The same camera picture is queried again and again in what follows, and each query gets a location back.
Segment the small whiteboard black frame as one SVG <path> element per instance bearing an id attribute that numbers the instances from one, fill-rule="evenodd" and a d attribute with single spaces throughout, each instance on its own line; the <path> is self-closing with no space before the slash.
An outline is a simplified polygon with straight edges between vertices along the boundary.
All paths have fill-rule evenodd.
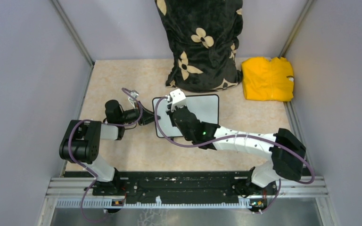
<path id="1" fill-rule="evenodd" d="M 182 134 L 177 127 L 171 123 L 170 116 L 167 114 L 168 102 L 161 101 L 158 104 L 159 97 L 152 99 L 152 107 L 157 109 L 158 125 L 168 137 L 181 137 Z M 186 96 L 187 108 L 194 113 L 200 121 L 208 123 L 219 123 L 219 97 L 216 94 L 211 95 L 190 95 Z"/>

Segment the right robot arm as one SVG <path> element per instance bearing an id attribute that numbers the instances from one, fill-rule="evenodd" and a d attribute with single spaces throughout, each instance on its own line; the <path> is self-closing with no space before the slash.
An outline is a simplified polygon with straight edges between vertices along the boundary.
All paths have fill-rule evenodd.
<path id="1" fill-rule="evenodd" d="M 298 182 L 302 177 L 306 148 L 288 129 L 280 128 L 278 132 L 270 134 L 232 130 L 200 121 L 186 106 L 174 109 L 167 106 L 166 113 L 172 126 L 191 142 L 191 147 L 243 152 L 266 160 L 249 170 L 242 185 L 234 186 L 238 195 L 247 197 L 259 194 L 278 179 Z"/>

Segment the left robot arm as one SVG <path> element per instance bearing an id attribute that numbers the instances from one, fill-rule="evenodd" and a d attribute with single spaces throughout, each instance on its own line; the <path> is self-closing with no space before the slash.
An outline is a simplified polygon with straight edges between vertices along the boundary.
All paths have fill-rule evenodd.
<path id="1" fill-rule="evenodd" d="M 138 102 L 124 110 L 117 100 L 105 103 L 106 118 L 100 121 L 71 120 L 59 146 L 59 156 L 70 163 L 81 165 L 95 179 L 94 195 L 121 194 L 124 183 L 119 172 L 99 154 L 101 140 L 122 140 L 131 124 L 147 125 L 154 122 L 154 112 Z"/>

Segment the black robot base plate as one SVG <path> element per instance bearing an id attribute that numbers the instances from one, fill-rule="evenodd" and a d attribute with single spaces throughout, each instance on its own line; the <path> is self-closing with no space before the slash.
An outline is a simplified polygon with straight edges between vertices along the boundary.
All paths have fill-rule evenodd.
<path id="1" fill-rule="evenodd" d="M 67 172 L 55 189 L 68 204 L 85 208 L 217 209 L 247 208 L 260 212 L 269 197 L 280 197 L 292 189 L 299 194 L 302 184 L 276 180 L 264 188 L 251 182 L 249 171 L 119 172 L 109 182 L 95 181 L 86 172 Z"/>

